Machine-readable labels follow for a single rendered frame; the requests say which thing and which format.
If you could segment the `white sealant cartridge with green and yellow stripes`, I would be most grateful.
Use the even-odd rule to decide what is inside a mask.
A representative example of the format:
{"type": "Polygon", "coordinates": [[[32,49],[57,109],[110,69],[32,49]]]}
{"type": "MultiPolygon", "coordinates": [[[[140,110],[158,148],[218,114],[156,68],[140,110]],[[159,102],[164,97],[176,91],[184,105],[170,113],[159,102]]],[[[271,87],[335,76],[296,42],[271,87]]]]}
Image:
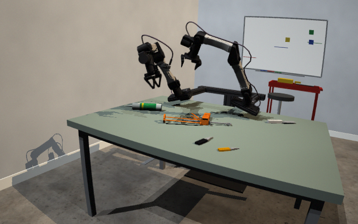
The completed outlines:
{"type": "Polygon", "coordinates": [[[132,105],[125,105],[138,110],[158,110],[161,111],[161,104],[146,104],[146,103],[133,103],[132,105]]]}

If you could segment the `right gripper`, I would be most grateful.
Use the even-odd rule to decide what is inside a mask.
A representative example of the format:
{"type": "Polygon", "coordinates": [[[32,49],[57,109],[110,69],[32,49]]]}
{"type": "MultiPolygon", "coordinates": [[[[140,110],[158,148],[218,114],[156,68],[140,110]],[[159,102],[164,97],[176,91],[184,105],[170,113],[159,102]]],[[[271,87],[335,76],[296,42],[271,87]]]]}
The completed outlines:
{"type": "Polygon", "coordinates": [[[158,65],[161,65],[163,64],[164,62],[161,62],[159,64],[154,64],[153,62],[152,63],[149,63],[149,64],[146,64],[146,70],[147,70],[147,73],[144,74],[144,80],[151,86],[152,89],[155,88],[155,84],[157,87],[160,87],[160,83],[161,83],[161,77],[162,77],[162,74],[160,73],[159,69],[158,69],[158,65]],[[155,74],[154,74],[155,73],[155,74]],[[152,76],[154,75],[154,76],[152,76]],[[156,82],[156,78],[159,78],[159,85],[157,84],[156,82]],[[153,79],[153,86],[150,84],[150,82],[148,80],[150,79],[153,79]]]}

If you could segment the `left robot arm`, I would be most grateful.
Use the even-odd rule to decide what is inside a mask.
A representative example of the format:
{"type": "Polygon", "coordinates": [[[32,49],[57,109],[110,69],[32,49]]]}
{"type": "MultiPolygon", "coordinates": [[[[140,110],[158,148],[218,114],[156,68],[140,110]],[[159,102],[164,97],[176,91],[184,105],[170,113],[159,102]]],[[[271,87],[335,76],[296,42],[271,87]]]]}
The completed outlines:
{"type": "Polygon", "coordinates": [[[240,52],[237,44],[232,42],[222,40],[211,35],[206,34],[203,31],[198,31],[194,37],[184,35],[181,40],[181,45],[191,49],[192,51],[198,52],[200,50],[201,44],[211,45],[222,50],[225,50],[229,53],[228,63],[232,66],[238,82],[241,88],[241,94],[244,97],[243,99],[235,96],[232,99],[232,102],[257,114],[259,107],[251,104],[252,102],[252,87],[246,79],[240,58],[240,52]],[[191,46],[192,45],[192,46],[191,46]],[[191,48],[190,48],[191,47],[191,48]]]}

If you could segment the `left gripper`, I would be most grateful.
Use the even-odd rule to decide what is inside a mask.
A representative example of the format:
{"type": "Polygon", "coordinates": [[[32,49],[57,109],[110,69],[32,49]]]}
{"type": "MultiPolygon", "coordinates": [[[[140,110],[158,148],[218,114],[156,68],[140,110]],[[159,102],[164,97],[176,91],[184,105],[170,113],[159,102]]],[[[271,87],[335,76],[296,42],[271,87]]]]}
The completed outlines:
{"type": "Polygon", "coordinates": [[[192,63],[196,63],[194,70],[196,70],[202,64],[201,59],[198,55],[198,52],[194,53],[194,51],[192,51],[191,49],[190,49],[190,52],[185,53],[184,55],[181,54],[181,67],[183,66],[184,59],[189,59],[189,60],[191,60],[192,63]]]}

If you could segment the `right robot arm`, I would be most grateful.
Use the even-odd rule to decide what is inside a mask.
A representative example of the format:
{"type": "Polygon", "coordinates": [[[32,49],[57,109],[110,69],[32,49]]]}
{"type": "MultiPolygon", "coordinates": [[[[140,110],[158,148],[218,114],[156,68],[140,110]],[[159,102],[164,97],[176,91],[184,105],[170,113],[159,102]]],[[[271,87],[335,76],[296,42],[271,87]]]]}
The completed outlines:
{"type": "Polygon", "coordinates": [[[161,62],[164,62],[161,65],[158,65],[160,69],[162,70],[166,80],[167,85],[170,88],[170,90],[173,90],[174,94],[171,94],[168,99],[174,99],[179,97],[188,96],[191,93],[191,90],[189,91],[182,91],[180,88],[180,82],[176,79],[176,77],[171,73],[169,70],[171,66],[165,65],[165,54],[163,50],[161,49],[158,42],[151,44],[149,42],[146,42],[144,44],[141,44],[137,46],[138,55],[139,55],[139,62],[141,64],[149,64],[149,63],[155,63],[159,64],[161,62]],[[155,52],[157,51],[157,52],[155,52]],[[155,53],[153,53],[155,52],[155,53]],[[151,54],[152,53],[152,54],[151,54]],[[150,55],[151,54],[151,55],[150,55]]]}

